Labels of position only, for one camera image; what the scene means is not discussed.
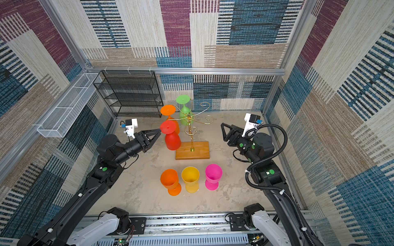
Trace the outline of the wooden rack base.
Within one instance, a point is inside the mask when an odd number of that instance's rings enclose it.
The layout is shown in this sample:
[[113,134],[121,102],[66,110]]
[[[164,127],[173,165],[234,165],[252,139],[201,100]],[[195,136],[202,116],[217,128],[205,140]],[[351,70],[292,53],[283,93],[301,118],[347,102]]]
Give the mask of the wooden rack base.
[[180,148],[175,152],[175,159],[210,159],[209,142],[195,141],[193,146],[191,146],[191,142],[182,142]]

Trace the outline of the red wine glass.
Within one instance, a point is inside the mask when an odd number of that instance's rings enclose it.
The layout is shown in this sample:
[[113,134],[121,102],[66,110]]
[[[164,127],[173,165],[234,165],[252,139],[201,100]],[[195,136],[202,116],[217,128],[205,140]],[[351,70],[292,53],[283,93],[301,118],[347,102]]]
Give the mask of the red wine glass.
[[165,143],[169,150],[177,150],[182,142],[176,131],[176,123],[174,121],[165,121],[161,124],[160,130],[165,134]]

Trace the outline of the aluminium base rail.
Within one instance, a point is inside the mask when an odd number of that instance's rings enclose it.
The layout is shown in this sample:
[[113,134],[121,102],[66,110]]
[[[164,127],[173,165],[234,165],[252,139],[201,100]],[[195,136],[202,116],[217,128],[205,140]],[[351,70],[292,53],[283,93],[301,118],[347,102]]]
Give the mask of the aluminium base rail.
[[246,232],[242,212],[130,215],[135,235],[159,236],[166,233]]

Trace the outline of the yellow wine glass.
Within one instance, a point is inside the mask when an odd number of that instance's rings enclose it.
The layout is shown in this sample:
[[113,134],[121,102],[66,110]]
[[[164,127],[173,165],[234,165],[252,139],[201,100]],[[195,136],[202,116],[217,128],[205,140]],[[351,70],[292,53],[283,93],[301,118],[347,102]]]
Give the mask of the yellow wine glass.
[[188,193],[196,193],[199,190],[200,172],[195,167],[186,167],[181,174]]

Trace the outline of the pink wine glass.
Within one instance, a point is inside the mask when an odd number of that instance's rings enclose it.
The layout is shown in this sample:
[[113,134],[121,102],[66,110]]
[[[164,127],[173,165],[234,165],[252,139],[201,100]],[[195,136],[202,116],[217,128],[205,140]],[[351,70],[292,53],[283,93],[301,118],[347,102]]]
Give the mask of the pink wine glass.
[[205,169],[205,186],[209,191],[214,191],[219,187],[219,181],[223,175],[223,170],[217,164],[208,165]]

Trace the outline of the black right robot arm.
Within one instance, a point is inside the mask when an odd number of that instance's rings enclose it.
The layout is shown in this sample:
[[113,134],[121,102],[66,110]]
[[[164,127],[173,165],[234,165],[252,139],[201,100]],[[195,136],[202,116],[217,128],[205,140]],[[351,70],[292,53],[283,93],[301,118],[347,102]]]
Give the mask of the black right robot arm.
[[248,228],[258,229],[275,246],[321,246],[322,242],[304,218],[284,175],[273,160],[285,149],[288,143],[287,133],[282,127],[271,125],[279,129],[284,136],[282,146],[274,151],[272,138],[269,135],[262,137],[259,132],[260,129],[268,126],[268,124],[259,124],[243,134],[243,129],[240,127],[221,124],[222,129],[230,129],[228,133],[222,133],[223,140],[230,147],[237,147],[240,154],[250,162],[245,170],[247,184],[263,191],[283,226],[279,227],[270,219],[259,204],[245,207],[245,225]]

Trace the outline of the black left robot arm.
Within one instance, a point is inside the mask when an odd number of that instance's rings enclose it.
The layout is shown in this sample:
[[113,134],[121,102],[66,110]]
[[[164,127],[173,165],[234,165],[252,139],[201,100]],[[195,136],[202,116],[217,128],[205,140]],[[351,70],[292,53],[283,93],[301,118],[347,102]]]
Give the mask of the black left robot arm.
[[121,143],[114,134],[104,136],[97,147],[99,156],[87,179],[70,201],[34,236],[24,235],[18,246],[65,246],[72,232],[90,208],[118,180],[124,168],[122,163],[140,152],[147,152],[161,135],[160,129],[134,134],[134,139]]

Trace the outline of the orange wine glass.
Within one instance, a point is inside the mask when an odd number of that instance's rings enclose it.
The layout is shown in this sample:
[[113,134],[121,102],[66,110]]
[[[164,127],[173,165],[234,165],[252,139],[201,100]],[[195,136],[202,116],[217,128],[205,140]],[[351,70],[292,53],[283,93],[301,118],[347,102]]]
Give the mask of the orange wine glass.
[[175,123],[175,133],[179,134],[180,133],[180,127],[177,121],[174,120],[174,118],[172,117],[172,115],[175,113],[176,108],[174,105],[165,105],[160,109],[160,112],[162,115],[167,116],[167,120],[171,121],[173,123]]
[[177,196],[180,194],[182,187],[179,184],[179,177],[176,170],[165,170],[160,177],[160,181],[171,196]]

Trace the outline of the green wine glass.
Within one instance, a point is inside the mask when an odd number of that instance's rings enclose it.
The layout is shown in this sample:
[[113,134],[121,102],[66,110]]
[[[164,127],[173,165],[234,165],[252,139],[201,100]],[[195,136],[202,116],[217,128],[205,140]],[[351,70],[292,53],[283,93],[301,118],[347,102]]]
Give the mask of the green wine glass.
[[[194,120],[194,114],[192,113],[191,109],[186,106],[186,104],[190,102],[190,100],[191,99],[188,95],[180,95],[176,99],[176,102],[182,105],[182,108],[180,109],[179,112],[179,119],[180,119],[180,123],[184,126],[188,126],[190,123],[192,124]],[[190,123],[187,118],[189,115],[191,116]]]

